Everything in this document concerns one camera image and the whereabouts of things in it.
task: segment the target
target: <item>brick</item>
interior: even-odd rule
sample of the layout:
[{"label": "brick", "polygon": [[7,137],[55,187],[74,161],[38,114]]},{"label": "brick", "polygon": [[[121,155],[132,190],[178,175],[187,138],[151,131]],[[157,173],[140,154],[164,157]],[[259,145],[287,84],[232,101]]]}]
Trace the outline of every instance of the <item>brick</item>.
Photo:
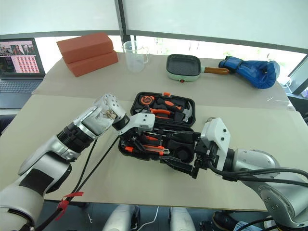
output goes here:
[{"label": "brick", "polygon": [[103,32],[57,42],[67,64],[112,52],[112,41]]},{"label": "brick", "polygon": [[117,53],[112,51],[108,54],[102,54],[66,65],[71,70],[71,72],[73,72],[73,74],[78,77],[117,62]]}]

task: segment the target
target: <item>laptop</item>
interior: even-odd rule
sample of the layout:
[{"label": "laptop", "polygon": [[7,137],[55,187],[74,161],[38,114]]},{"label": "laptop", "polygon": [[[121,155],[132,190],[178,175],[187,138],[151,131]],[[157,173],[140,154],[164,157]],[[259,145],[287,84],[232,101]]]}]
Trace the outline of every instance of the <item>laptop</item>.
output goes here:
[{"label": "laptop", "polygon": [[0,39],[0,108],[22,108],[44,76],[34,38]]}]

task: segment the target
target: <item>wooden handle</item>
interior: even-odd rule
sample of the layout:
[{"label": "wooden handle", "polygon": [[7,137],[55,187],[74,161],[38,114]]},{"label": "wooden handle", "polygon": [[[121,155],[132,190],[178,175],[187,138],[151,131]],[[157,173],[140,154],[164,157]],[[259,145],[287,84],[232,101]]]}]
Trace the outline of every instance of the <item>wooden handle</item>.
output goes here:
[{"label": "wooden handle", "polygon": [[227,75],[227,74],[229,74],[229,70],[227,68],[206,67],[204,69],[204,72],[205,73],[220,74],[220,75]]}]

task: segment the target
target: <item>black tool case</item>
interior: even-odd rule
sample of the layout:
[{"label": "black tool case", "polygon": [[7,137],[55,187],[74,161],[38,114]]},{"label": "black tool case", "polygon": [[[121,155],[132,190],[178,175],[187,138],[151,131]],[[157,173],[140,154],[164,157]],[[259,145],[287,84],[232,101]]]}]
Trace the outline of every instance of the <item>black tool case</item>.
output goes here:
[{"label": "black tool case", "polygon": [[[146,101],[146,103],[149,103],[148,105],[142,105],[141,99],[149,99],[151,97],[153,99],[152,103],[149,103],[149,101]],[[171,135],[174,132],[177,131],[193,131],[191,129],[191,126],[195,123],[195,103],[192,99],[184,98],[176,95],[171,95],[168,92],[165,92],[163,94],[161,93],[153,93],[153,92],[140,92],[137,94],[134,103],[131,107],[130,113],[131,115],[135,115],[136,113],[142,112],[144,110],[144,113],[150,113],[149,109],[163,109],[172,111],[170,107],[166,105],[165,101],[174,103],[175,106],[178,108],[183,107],[185,109],[189,109],[189,105],[191,105],[191,116],[188,118],[187,122],[184,121],[185,115],[181,115],[179,112],[173,112],[170,115],[167,115],[168,118],[165,118],[166,115],[162,113],[156,113],[155,115],[155,123],[152,131],[149,132],[142,132],[142,136],[139,137],[140,141],[143,145],[146,145],[146,142],[153,142],[153,141],[145,141],[144,137],[152,137],[151,139],[158,139],[161,140],[161,146],[164,148],[169,149],[170,153],[168,156],[173,156],[185,163],[190,163],[194,158],[194,143],[184,143],[179,142],[178,140],[175,141],[172,139]],[[118,148],[120,152],[127,156],[132,156],[138,159],[142,160],[158,160],[159,155],[158,154],[151,154],[149,152],[142,153],[137,151],[131,151],[129,148],[131,146],[125,138],[120,138],[120,142],[118,145]]]}]

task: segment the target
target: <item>laptop keyboard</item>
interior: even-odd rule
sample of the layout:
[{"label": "laptop keyboard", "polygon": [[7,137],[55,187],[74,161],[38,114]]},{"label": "laptop keyboard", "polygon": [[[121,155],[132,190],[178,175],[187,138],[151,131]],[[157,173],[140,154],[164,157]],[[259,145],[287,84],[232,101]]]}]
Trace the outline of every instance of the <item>laptop keyboard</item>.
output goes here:
[{"label": "laptop keyboard", "polygon": [[41,81],[0,81],[1,93],[31,93]]}]

